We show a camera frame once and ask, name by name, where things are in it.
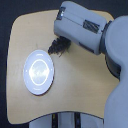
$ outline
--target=dark background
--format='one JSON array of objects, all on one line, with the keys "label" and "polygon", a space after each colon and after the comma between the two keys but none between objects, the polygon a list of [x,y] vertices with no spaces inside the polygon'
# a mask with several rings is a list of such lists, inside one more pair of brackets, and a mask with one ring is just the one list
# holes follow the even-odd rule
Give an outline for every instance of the dark background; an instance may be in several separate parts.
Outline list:
[{"label": "dark background", "polygon": [[[28,128],[27,124],[11,125],[6,108],[7,52],[12,24],[20,15],[59,9],[64,0],[0,0],[0,128]],[[127,0],[73,0],[92,10],[109,12],[114,18],[128,15]]]}]

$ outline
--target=black floor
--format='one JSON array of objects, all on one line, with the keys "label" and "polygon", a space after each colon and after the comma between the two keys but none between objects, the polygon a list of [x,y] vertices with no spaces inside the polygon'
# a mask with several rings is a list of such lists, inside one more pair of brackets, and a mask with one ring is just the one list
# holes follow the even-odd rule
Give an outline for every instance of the black floor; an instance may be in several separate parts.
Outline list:
[{"label": "black floor", "polygon": [[[58,9],[64,0],[0,0],[0,128],[28,128],[28,124],[11,125],[6,108],[6,65],[11,27],[20,15]],[[127,0],[73,0],[82,6],[109,12],[114,18],[128,15]]]}]

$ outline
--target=round plate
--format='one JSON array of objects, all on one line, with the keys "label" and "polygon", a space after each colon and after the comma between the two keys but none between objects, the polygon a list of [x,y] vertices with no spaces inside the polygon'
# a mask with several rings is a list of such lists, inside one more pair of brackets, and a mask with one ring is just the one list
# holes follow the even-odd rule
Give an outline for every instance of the round plate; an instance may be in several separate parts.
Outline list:
[{"label": "round plate", "polygon": [[27,89],[35,94],[45,93],[52,84],[54,66],[50,56],[43,50],[32,52],[24,65],[23,77]]}]

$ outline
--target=tan table surface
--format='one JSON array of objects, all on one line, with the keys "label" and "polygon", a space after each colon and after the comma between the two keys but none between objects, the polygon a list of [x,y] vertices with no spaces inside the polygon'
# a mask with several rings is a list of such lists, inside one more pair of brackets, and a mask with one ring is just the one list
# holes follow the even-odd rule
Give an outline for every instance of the tan table surface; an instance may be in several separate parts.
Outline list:
[{"label": "tan table surface", "polygon": [[[28,55],[37,49],[47,51],[55,35],[53,23],[58,11],[24,15],[13,24],[7,63],[7,115],[12,124],[29,122],[40,116],[79,111],[104,117],[105,102],[118,80],[107,69],[105,56],[93,55],[72,43],[61,57],[51,55],[54,82],[42,96],[31,94],[23,80]],[[112,20],[106,12],[97,12]]]}]

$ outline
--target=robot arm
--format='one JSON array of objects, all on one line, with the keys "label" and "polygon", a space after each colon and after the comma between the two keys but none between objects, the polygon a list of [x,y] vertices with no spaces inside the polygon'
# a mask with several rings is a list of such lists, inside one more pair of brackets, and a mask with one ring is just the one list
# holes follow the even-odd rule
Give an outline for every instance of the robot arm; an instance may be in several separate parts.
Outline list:
[{"label": "robot arm", "polygon": [[63,2],[54,22],[54,33],[98,55],[106,24],[104,17],[73,2]]},{"label": "robot arm", "polygon": [[107,24],[104,17],[64,2],[54,22],[54,33],[96,55],[105,54],[110,72],[120,83],[107,99],[104,128],[128,128],[128,17]]}]

